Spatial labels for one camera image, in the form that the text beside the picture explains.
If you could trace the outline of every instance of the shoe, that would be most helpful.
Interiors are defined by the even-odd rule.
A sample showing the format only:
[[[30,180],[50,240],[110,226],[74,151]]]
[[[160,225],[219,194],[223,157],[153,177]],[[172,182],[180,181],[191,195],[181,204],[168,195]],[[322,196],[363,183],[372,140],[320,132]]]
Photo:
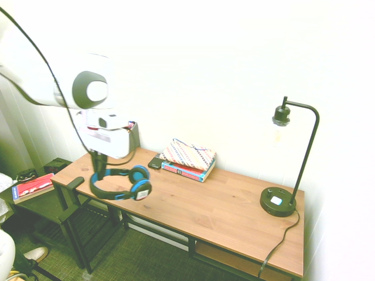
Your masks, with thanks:
[[[26,259],[33,259],[37,263],[41,262],[47,255],[48,249],[46,247],[36,248],[30,252],[23,254]]]

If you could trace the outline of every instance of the lamp base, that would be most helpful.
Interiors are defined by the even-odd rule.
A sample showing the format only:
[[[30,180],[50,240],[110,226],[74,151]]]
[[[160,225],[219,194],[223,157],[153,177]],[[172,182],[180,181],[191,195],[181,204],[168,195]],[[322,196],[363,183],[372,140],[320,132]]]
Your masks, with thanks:
[[[293,214],[296,206],[294,200],[291,201],[292,194],[280,187],[269,187],[262,191],[260,195],[260,204],[262,208],[275,217],[289,217]]]

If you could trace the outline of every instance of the smartphone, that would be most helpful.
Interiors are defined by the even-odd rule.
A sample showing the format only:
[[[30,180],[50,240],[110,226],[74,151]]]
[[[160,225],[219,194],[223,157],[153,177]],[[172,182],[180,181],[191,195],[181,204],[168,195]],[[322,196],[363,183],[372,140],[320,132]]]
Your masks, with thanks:
[[[159,156],[160,156],[160,153],[156,154],[154,158],[152,158],[152,160],[148,163],[147,166],[152,169],[159,170],[162,167],[162,163],[165,161],[163,159],[160,159]]]

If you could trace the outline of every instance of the book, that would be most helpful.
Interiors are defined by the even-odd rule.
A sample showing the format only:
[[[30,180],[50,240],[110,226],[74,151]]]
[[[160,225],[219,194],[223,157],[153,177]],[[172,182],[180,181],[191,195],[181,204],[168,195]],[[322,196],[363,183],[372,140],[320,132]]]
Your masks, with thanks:
[[[189,177],[190,179],[200,181],[201,183],[206,180],[208,175],[211,173],[212,169],[215,167],[216,160],[213,159],[208,170],[199,170],[196,168],[191,168],[189,166],[184,166],[178,163],[164,161],[162,163],[162,169],[174,172],[184,177]]]
[[[189,166],[195,169],[207,171],[216,152],[203,146],[184,143],[178,139],[173,141],[160,153],[163,160]]]
[[[54,189],[51,177],[53,173],[49,173],[34,180],[21,183],[12,187],[13,201],[15,204],[24,202],[30,198],[34,198],[41,194]]]

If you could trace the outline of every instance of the black desk lamp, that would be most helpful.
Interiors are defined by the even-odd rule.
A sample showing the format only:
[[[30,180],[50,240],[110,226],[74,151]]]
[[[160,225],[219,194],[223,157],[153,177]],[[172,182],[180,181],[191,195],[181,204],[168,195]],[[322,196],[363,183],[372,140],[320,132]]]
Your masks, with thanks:
[[[291,111],[286,106],[287,104],[294,105],[296,107],[310,109],[311,111],[314,112],[316,119],[315,119],[314,128],[312,130],[312,134],[310,137],[309,145],[305,153],[305,158],[304,158],[304,161],[302,162],[302,167],[301,167],[301,170],[299,171],[297,182],[294,187],[293,194],[291,194],[290,192],[280,187],[269,187],[262,191],[262,194],[260,197],[260,204],[262,208],[266,212],[276,217],[288,217],[291,214],[293,214],[295,210],[295,206],[296,206],[295,195],[297,193],[298,186],[299,186],[299,183],[302,178],[302,174],[306,166],[307,158],[311,150],[312,142],[314,140],[316,130],[318,129],[318,125],[319,125],[319,113],[314,107],[311,107],[310,105],[306,105],[306,104],[299,104],[293,101],[287,101],[287,99],[288,97],[284,97],[282,106],[276,107],[275,115],[272,118],[272,121],[274,122],[274,124],[278,126],[286,126],[289,124],[290,122],[289,114],[291,113]]]

